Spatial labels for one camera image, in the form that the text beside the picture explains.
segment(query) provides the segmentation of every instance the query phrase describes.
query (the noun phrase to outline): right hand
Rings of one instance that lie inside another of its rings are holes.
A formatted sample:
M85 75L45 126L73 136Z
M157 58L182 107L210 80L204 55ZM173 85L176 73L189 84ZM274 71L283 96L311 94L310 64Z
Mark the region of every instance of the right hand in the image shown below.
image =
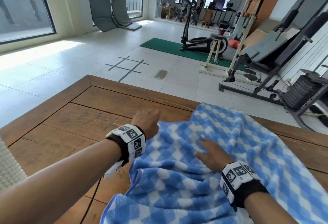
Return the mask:
M235 162L218 143L205 138L205 141L199 141L199 144L205 148L207 155L201 152L194 152L194 156L212 171L221 173L227 164Z

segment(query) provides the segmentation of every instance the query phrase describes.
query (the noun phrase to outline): desk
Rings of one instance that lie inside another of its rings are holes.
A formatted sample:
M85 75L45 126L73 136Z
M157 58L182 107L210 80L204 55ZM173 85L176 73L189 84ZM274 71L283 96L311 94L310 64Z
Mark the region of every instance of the desk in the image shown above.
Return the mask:
M171 16L171 11L173 10L174 8L173 7L166 7L166 6L162 6L162 11L164 11L166 13L166 11L168 11L168 16L169 16L169 19L172 19L172 16Z
M195 101L89 75L0 129L0 136L27 175L32 175L103 140L109 131L130 122L137 110L160 109L161 120L178 122L189 120L197 105ZM327 135L252 118L279 135L328 190ZM130 164L110 179L101 180L85 223L99 224L113 195L129 189ZM56 224L80 223L95 187Z

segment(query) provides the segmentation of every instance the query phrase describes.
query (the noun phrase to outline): home gym machine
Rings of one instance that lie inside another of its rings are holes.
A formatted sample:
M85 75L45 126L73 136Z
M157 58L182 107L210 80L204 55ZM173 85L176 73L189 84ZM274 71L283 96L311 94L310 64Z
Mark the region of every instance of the home gym machine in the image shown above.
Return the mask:
M188 31L189 31L191 15L192 15L192 11L194 12L196 11L197 2L196 0L192 0L191 2L189 0L183 0L183 1L187 2L187 4L190 5L190 9L183 30L183 35L181 37L182 47L180 48L180 51L190 50L190 51L210 53L212 45L215 43L213 53L215 54L217 53L217 57L221 58L222 53L226 51L228 46L228 40L224 36L211 34L211 37L197 37L197 38L188 39Z
M285 29L289 27L293 19L296 17L300 6L304 3L305 0L302 0L299 6L292 10L286 20L280 26L280 32L284 32ZM328 21L328 12L322 12L322 10L327 5L328 0L325 4L314 14L314 16L306 23L306 25L301 29L299 35L288 45L288 47L278 56L275 60L274 68L265 78L265 80L254 89L253 92L247 92L241 89L236 89L230 86L219 84L219 91L224 91L224 89L247 95L253 98L285 106L285 108L292 114L297 123L306 129L312 130L307 126L301 119L302 114L304 114L310 106L312 106L316 100L318 100L324 93L328 91L328 80L320 77L316 72L316 69L319 66L322 66L324 59L314 71L304 70L301 71L304 73L301 75L296 82L290 86L287 92L281 92L280 90L275 90L274 87L278 84L278 80L275 80L271 85L266 86L267 83L275 75L278 75L278 72L283 68L288 61L290 61L298 51L308 42L313 42L311 38L313 35ZM240 64L252 65L252 60L247 54L238 56L237 62L234 64L234 67L229 70L228 78L225 82L234 82L235 73ZM271 92L269 97L264 97L258 95L261 90L267 90Z

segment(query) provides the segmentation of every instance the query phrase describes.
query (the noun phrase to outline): exercise bike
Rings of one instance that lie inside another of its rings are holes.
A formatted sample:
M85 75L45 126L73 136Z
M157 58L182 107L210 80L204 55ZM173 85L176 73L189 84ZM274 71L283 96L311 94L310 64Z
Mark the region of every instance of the exercise bike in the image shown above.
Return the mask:
M224 51L226 51L228 46L228 40L224 36L211 34L210 37L197 37L197 38L188 39L188 31L189 31L189 24L191 20L192 10L194 10L194 12L197 12L196 11L197 2L196 0L192 0L191 2L189 0L183 0L183 1L185 1L189 5L190 9L183 30L183 35L181 37L182 47L180 48L180 51L190 50L190 51L210 53L214 42L213 38L215 38L220 40L220 42L216 42L219 43L219 49L217 49L216 47L217 44L216 44L214 48L215 50L214 53L218 52L218 57L222 58L222 54Z

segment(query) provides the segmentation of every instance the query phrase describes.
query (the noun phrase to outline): towel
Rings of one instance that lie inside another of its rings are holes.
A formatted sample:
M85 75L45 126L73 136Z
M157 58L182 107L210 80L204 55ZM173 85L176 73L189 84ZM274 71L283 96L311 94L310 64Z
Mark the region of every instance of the towel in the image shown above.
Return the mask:
M131 188L101 217L107 223L241 223L219 186L220 173L195 158L204 137L260 176L298 223L326 223L328 195L277 135L247 114L201 103L190 121L158 122L159 132L130 167Z

